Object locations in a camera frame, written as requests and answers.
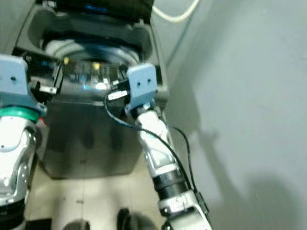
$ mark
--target gray wall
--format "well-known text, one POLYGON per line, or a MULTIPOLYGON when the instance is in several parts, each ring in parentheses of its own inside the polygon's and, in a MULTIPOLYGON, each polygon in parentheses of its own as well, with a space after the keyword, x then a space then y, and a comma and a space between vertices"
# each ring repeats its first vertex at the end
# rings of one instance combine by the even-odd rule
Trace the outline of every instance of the gray wall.
POLYGON ((12 53, 22 22, 34 1, 0 0, 0 53, 12 53))
MULTIPOLYGON (((192 0, 178 2, 156 4, 176 15, 192 0)), ((166 115, 189 136, 214 229, 307 229, 306 12, 305 0, 201 0, 184 24, 153 15, 166 115)))

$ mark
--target green ring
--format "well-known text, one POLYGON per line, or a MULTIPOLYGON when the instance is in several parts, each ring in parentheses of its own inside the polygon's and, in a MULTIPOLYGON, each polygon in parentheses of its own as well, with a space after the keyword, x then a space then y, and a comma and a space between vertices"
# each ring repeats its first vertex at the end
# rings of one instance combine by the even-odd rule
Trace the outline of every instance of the green ring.
POLYGON ((0 116, 17 116, 34 122, 38 121, 39 115, 40 113, 35 110, 17 106, 0 109, 0 116))

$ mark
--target wire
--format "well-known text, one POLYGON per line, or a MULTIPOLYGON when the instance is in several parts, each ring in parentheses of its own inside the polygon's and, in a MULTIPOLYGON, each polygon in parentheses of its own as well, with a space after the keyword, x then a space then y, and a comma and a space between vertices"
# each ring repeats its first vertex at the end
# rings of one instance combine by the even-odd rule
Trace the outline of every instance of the wire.
POLYGON ((191 181, 192 181, 192 185, 194 187, 194 191, 198 192, 195 181, 194 181, 194 175, 193 175, 193 171, 192 171, 192 162, 191 162, 191 150, 190 150, 190 144, 189 144, 189 140, 187 135, 180 129, 174 126, 171 126, 170 124, 168 124, 166 121, 163 121, 165 123, 166 126, 171 127, 173 129, 175 129, 176 131, 178 131, 182 137, 184 138, 184 141, 186 143, 187 146, 187 152, 188 152, 188 161, 189 161, 189 172, 190 172, 190 177, 191 177, 191 181))
POLYGON ((164 20, 170 22, 170 23, 180 23, 184 20, 186 20, 195 10, 196 6, 200 0, 194 0, 193 3, 190 5, 190 7, 185 11, 182 15, 179 16, 170 16, 161 11, 159 8, 156 6, 153 6, 153 12, 155 12, 159 17, 163 18, 164 20))
POLYGON ((132 124, 129 124, 119 118, 117 118, 116 116, 114 116, 110 110, 109 110, 109 107, 108 107, 108 96, 113 93, 114 91, 110 90, 106 95, 105 95, 105 109, 106 109, 106 112, 107 114, 114 120, 116 121, 117 123, 125 126, 125 127, 128 127, 128 128, 131 128, 131 129, 135 129, 135 130, 138 130, 138 131, 143 131, 143 132, 146 132, 152 136, 154 136, 155 138, 157 138, 159 141, 161 141, 167 148, 168 150, 173 154, 174 158, 176 159, 177 161, 177 164, 179 165, 179 168, 180 170, 182 171, 182 174, 183 174, 183 177, 185 178, 186 180, 186 183, 188 185, 188 189, 191 189, 191 184, 190 184, 190 181, 189 181, 189 178, 187 176, 187 173, 186 171, 184 170, 184 167, 180 161, 180 159, 178 158, 177 154, 175 153, 175 151, 170 147, 170 145, 168 143, 166 143, 161 137, 159 137, 157 134, 155 134, 154 132, 148 130, 148 129, 145 129, 145 128, 141 128, 141 127, 138 127, 138 126, 135 126, 135 125, 132 125, 132 124))

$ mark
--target black cable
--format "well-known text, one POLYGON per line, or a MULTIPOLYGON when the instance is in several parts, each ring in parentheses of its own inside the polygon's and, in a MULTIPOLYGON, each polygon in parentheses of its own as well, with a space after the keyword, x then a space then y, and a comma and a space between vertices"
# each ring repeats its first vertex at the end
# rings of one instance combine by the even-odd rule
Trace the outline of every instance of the black cable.
POLYGON ((189 172, 190 172, 190 177, 191 177, 192 185, 193 185, 193 187, 194 187, 194 191, 195 191, 195 192, 198 192, 197 187, 196 187, 196 184, 195 184, 195 181, 194 181, 193 171, 192 171, 191 150, 190 150, 190 144, 189 144, 188 137, 187 137, 187 135, 186 135, 180 128, 171 126, 171 125, 168 124, 166 121, 163 121, 163 122, 164 122, 164 124, 165 124, 166 126, 171 127, 171 128, 173 128, 174 130, 178 131, 178 132, 182 135, 182 137, 184 138, 184 141, 185 141, 186 146, 187 146, 188 162, 189 162, 189 172))
POLYGON ((154 132, 148 130, 148 129, 145 129, 145 128, 141 128, 141 127, 138 127, 138 126, 135 126, 135 125, 132 125, 132 124, 129 124, 117 117, 115 117, 109 110, 109 107, 108 107, 108 96, 113 93, 114 91, 109 91, 106 95, 105 95, 105 109, 106 109, 106 112, 107 114, 114 120, 116 121, 117 123, 125 126, 125 127, 128 127, 128 128, 131 128, 131 129, 135 129, 135 130, 138 130, 138 131, 143 131, 143 132, 146 132, 152 136, 154 136, 155 138, 157 138, 159 141, 161 141, 167 148, 168 150, 170 150, 170 152, 173 154, 174 158, 176 159, 178 165, 179 165, 179 168, 183 174, 183 177, 185 178, 186 182, 187 182, 187 186, 188 186, 188 189, 191 189, 191 184, 190 184, 190 181, 189 181, 189 178, 187 176, 187 173, 186 171, 184 170, 184 167, 180 161, 180 159, 178 158, 177 154, 175 153, 175 151, 170 147, 170 145, 168 143, 166 143, 161 137, 159 137, 157 134, 155 134, 154 132))

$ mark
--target white cable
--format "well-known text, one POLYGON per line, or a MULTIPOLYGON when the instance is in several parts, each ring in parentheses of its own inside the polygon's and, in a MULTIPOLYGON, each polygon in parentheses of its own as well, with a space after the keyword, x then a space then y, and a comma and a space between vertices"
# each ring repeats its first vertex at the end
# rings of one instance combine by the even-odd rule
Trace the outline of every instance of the white cable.
POLYGON ((199 1, 200 0, 194 0, 193 3, 191 4, 191 6, 188 8, 188 10, 185 11, 180 16, 169 16, 155 6, 153 6, 153 12, 155 12, 159 17, 163 18, 164 20, 166 20, 170 23, 180 23, 180 22, 184 21, 186 18, 188 18, 193 13, 193 11, 195 10, 199 1))

